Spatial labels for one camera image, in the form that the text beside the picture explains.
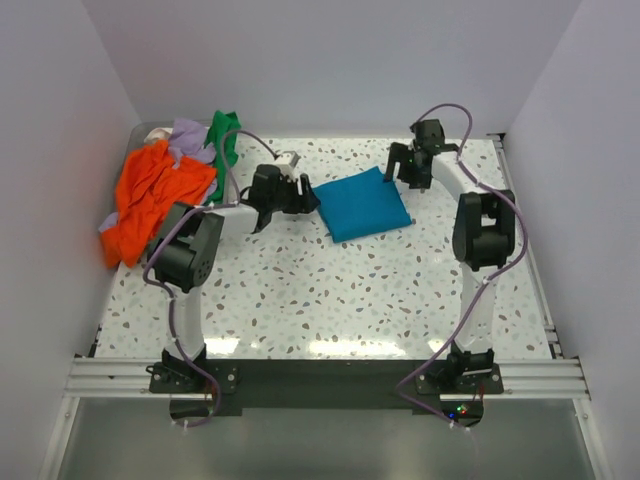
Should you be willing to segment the blue t shirt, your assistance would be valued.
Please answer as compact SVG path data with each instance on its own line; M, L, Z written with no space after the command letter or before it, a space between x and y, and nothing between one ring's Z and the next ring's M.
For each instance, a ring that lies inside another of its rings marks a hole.
M378 167L313 188L332 240L342 243L407 227L411 218L395 184Z

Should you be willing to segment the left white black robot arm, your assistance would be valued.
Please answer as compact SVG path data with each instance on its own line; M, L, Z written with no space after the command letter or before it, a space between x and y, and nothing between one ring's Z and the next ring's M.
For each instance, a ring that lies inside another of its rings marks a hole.
M151 243L143 279L169 296L162 361L177 361L171 378L183 391L196 392L207 380L200 296L220 243L263 231L276 213L310 214L319 206L307 174L274 163L258 165L251 185L231 204L170 207Z

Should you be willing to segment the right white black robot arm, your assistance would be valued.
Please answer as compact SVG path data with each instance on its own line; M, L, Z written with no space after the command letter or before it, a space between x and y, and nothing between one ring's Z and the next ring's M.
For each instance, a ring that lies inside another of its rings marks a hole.
M516 247L511 208L515 197L509 190L481 187L460 166L461 148L446 140L439 120L419 120L410 130L414 135L410 144L391 144L384 180L422 191L438 182L457 201L451 244L463 279L461 319L448 341L446 358L435 360L428 370L445 375L452 390L466 393L494 365L497 273L507 266Z

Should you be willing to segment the green t shirt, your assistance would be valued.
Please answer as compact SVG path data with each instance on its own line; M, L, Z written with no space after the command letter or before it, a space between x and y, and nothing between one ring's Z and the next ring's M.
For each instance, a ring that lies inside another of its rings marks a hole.
M235 112L224 113L217 110L212 118L204 146L213 146L216 159L211 164L217 171L216 188L210 187L201 204L222 204L224 200L236 200L239 186L233 173L238 155L236 153L237 132L241 123Z

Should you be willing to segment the lilac t shirt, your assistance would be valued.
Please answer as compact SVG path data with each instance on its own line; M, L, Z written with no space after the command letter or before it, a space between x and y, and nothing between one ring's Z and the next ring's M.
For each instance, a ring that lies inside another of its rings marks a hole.
M180 166L184 157L191 158L199 163L210 165L216 159L213 146L204 146L209 128L201 123L177 118L173 122L173 134L168 141L168 152L174 160L173 168Z

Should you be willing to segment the orange t shirt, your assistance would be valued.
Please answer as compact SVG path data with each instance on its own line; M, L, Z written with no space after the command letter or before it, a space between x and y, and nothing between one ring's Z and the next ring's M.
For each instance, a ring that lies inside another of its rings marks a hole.
M215 168L195 159L176 161L166 140L129 154L114 192L115 211L99 227L106 266L134 266L173 204L199 204L216 177Z

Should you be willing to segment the pale pink t shirt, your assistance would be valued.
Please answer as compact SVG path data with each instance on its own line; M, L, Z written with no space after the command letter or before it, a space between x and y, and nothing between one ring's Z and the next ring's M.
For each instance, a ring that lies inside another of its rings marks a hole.
M153 145L158 141L168 142L172 134L173 134L172 128L163 128L163 127L154 128L146 135L143 143L145 145Z

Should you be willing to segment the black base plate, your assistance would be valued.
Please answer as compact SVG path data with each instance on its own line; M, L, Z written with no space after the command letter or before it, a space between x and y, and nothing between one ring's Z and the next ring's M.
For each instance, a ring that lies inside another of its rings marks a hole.
M167 356L147 366L151 393L170 396L173 419L240 416L247 409L428 410L478 420L485 395L504 391L497 365L455 372L436 360L232 360L194 365Z

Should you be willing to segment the aluminium frame rail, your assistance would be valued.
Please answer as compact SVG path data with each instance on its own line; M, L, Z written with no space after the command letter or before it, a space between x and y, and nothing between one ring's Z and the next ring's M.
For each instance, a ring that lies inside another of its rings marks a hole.
M75 398L135 398L150 395L150 359L76 358L63 395ZM508 399L591 398L577 359L500 360Z

